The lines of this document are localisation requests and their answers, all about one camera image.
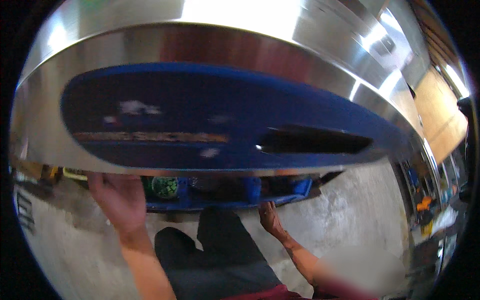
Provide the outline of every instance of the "concrete floor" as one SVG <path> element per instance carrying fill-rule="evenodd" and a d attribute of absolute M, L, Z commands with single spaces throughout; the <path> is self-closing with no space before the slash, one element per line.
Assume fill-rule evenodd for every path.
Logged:
<path fill-rule="evenodd" d="M 23 192 L 33 206 L 35 233 L 25 231 L 47 278 L 64 299 L 138 299 L 114 229 L 75 182 L 64 179 L 54 197 L 40 200 Z M 408 248 L 408 225 L 402 197 L 388 160 L 348 170 L 322 187 L 322 194 L 278 208 L 286 230 L 313 254 L 322 256 L 345 245 L 369 245 L 400 257 Z M 256 210 L 239 211 L 259 249 L 290 290 L 311 297 L 313 289 L 295 269 L 281 244 L 264 231 Z M 195 239 L 197 214 L 149 214 L 147 228 L 172 226 Z"/>

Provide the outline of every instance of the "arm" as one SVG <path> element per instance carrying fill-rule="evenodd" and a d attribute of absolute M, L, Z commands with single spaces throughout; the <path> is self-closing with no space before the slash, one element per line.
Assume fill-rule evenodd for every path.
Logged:
<path fill-rule="evenodd" d="M 332 277 L 332 271 L 318 257 L 294 240 L 283 229 L 273 202 L 262 203 L 258 210 L 260 222 L 267 232 L 282 243 L 293 264 L 313 287 Z"/>
<path fill-rule="evenodd" d="M 145 194 L 138 176 L 89 173 L 93 198 L 118 233 L 121 252 L 143 299 L 175 299 L 145 227 Z"/>

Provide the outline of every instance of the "green vegetables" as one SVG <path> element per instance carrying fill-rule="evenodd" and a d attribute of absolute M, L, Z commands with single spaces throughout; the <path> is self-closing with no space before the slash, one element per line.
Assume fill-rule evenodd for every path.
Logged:
<path fill-rule="evenodd" d="M 170 198 L 177 195 L 178 179 L 176 177 L 153 177 L 152 191 L 162 198 Z"/>

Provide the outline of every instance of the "blue crate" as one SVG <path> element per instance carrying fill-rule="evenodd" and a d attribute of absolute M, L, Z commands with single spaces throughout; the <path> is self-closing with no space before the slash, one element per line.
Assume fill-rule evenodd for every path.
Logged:
<path fill-rule="evenodd" d="M 258 177 L 243 178 L 244 195 L 242 201 L 218 202 L 199 195 L 194 195 L 188 186 L 188 178 L 178 178 L 179 186 L 177 198 L 159 202 L 158 198 L 147 197 L 147 210 L 149 212 L 165 211 L 188 211 L 196 212 L 209 206 L 216 206 L 224 209 L 246 209 L 255 208 L 260 202 L 273 201 L 277 205 L 296 202 L 308 196 L 312 187 L 312 180 L 298 180 L 292 184 L 293 194 L 265 197 L 261 194 L 262 180 Z"/>

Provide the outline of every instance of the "person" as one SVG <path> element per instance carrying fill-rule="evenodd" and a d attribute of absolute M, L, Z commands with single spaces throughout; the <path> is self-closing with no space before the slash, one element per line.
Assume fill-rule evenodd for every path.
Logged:
<path fill-rule="evenodd" d="M 92 197 L 114 226 L 121 253 L 143 299 L 305 299 L 288 291 L 232 211 L 206 208 L 197 238 L 167 227 L 153 246 L 145 225 L 145 194 L 139 176 L 87 174 Z M 314 287 L 314 299 L 371 299 L 342 283 L 316 256 L 284 230 L 272 202 L 258 209 L 263 228 L 281 242 L 298 271 Z"/>

